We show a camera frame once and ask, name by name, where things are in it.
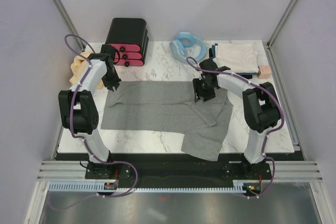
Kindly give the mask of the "yellow t shirt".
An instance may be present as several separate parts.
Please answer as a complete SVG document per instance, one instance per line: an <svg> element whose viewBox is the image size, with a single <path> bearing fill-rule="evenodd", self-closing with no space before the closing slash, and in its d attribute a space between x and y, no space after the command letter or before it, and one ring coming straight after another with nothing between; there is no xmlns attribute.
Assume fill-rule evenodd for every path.
<svg viewBox="0 0 336 224"><path fill-rule="evenodd" d="M82 52L81 53L84 57L88 58L91 52ZM77 83L80 80L81 75L83 74L86 68L87 61L80 57L79 55L75 56L73 63L70 66L70 69L73 73L73 76L70 78L71 85ZM101 90L104 87L102 80L100 80L96 89Z"/></svg>

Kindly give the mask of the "grey t shirt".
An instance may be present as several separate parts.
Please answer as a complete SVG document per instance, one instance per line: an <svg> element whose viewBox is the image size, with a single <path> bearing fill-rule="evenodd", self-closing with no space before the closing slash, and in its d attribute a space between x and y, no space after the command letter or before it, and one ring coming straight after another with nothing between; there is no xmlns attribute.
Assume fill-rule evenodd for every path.
<svg viewBox="0 0 336 224"><path fill-rule="evenodd" d="M209 101L195 101L188 81L123 81L116 92L107 94L101 127L181 133L182 152L214 162L232 110L226 89L215 90Z"/></svg>

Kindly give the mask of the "black pink drawer box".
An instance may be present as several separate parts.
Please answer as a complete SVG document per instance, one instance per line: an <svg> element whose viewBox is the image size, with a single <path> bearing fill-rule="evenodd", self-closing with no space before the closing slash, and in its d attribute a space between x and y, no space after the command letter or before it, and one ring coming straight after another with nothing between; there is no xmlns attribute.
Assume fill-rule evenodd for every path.
<svg viewBox="0 0 336 224"><path fill-rule="evenodd" d="M149 37L146 21L142 18L114 18L106 44L116 50L114 63L118 66L141 67L145 64Z"/></svg>

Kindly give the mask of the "light blue headphones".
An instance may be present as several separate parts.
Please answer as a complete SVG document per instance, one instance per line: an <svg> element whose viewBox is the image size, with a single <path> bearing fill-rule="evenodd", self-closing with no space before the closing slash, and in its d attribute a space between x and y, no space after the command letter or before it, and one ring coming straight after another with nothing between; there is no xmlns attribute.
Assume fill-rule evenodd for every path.
<svg viewBox="0 0 336 224"><path fill-rule="evenodd" d="M206 54L206 46L197 36L190 32L182 31L169 43L172 57L182 63L187 63L186 59L190 57L192 48L196 47L198 47L200 51L197 56L194 56L194 59L199 62Z"/></svg>

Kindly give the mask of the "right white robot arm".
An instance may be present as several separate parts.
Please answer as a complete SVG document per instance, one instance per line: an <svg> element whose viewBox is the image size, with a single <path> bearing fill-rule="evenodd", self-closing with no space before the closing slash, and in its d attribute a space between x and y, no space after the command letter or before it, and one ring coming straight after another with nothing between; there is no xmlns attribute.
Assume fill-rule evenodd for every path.
<svg viewBox="0 0 336 224"><path fill-rule="evenodd" d="M244 118L250 130L240 172L245 178L254 178L266 166L269 134L281 129L285 122L274 86L270 82L256 84L232 72L229 67L218 67L213 59L196 65L192 65L192 61L196 60L187 57L187 63L201 72L201 77L192 81L195 102L215 98L215 91L220 88L242 99Z"/></svg>

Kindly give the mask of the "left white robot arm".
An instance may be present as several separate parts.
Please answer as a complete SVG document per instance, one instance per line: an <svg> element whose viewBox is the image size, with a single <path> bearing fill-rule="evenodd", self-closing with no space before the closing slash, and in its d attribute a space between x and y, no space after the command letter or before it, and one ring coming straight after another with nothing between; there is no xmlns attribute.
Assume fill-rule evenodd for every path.
<svg viewBox="0 0 336 224"><path fill-rule="evenodd" d="M114 67L118 50L104 44L99 53L85 57L86 67L80 79L69 89L58 94L61 122L73 138L78 138L88 152L86 179L117 178L115 165L109 162L110 151L104 145L98 131L99 113L93 94L99 84L110 91L117 91L121 79Z"/></svg>

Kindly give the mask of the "white blue folded t shirt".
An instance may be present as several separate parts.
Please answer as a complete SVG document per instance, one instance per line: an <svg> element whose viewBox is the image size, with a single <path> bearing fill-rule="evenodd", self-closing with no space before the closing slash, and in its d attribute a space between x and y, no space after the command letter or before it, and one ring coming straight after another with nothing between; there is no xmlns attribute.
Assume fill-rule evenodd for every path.
<svg viewBox="0 0 336 224"><path fill-rule="evenodd" d="M258 52L252 43L215 43L208 53L218 67L228 67L240 76L257 76L259 73Z"/></svg>

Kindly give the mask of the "pink cube power strip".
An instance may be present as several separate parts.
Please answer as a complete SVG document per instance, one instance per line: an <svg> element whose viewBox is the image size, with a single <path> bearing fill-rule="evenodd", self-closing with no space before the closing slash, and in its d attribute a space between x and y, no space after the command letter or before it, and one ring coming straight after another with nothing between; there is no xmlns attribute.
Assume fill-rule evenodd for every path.
<svg viewBox="0 0 336 224"><path fill-rule="evenodd" d="M258 66L258 79L268 79L272 75L271 67L270 65L260 65Z"/></svg>

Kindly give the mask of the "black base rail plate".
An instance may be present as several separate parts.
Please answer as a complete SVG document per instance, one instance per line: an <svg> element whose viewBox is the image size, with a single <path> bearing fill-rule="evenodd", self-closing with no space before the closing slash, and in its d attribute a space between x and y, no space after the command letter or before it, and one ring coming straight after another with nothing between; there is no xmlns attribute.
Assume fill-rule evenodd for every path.
<svg viewBox="0 0 336 224"><path fill-rule="evenodd" d="M57 154L57 161L78 161L86 169L88 154ZM232 186L234 180L271 179L271 168L265 168L257 176L244 176L240 165L243 154L220 154L217 161L205 161L187 154L111 154L109 161L117 168L121 186L130 187L194 187Z"/></svg>

